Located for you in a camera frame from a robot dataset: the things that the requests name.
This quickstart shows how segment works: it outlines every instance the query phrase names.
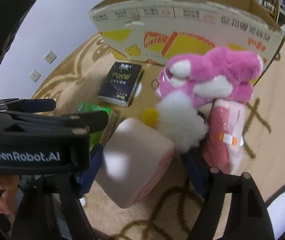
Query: yellow pom-pom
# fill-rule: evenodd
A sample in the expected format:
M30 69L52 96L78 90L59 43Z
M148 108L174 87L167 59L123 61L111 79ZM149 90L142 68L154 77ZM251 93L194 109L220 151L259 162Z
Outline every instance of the yellow pom-pom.
M156 108L148 108L141 115L141 121L152 128L158 124L159 113Z

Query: large printed box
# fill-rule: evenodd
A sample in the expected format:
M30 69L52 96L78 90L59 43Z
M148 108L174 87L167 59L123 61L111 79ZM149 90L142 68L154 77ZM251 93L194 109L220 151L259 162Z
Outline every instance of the large printed box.
M254 0L104 0L89 12L119 60L166 64L215 46L258 53L271 63L284 35Z

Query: barcode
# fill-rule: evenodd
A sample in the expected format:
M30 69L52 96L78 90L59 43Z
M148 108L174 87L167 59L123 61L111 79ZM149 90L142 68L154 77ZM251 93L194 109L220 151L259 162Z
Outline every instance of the barcode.
M195 11L193 9L183 9L183 16L187 18L199 19L199 11Z
M109 20L109 18L107 17L106 14L100 14L100 15L94 16L94 20L96 22L99 22L99 21L103 21L103 20Z
M117 15L117 17L118 17L118 18L127 17L127 13L126 13L126 11L122 11L122 12L115 12L115 14Z
M145 15L159 15L157 8L149 8L143 10Z

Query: wall socket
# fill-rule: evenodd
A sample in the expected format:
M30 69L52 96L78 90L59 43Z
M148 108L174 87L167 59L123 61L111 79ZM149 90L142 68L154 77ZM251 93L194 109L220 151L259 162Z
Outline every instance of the wall socket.
M37 80L40 78L41 74L36 70L34 69L32 71L32 73L29 75L29 78L34 81L34 82L37 82Z
M44 59L49 63L51 64L55 59L56 59L56 55L52 52L52 51L49 51L47 53L47 55L44 56Z

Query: white wall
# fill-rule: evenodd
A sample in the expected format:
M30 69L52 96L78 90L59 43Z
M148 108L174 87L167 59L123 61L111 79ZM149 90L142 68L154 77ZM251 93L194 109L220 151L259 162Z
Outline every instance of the white wall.
M102 0L36 0L0 65L0 99L30 98L44 79L97 29L88 11ZM44 56L52 50L52 64ZM36 83L30 73L41 77Z

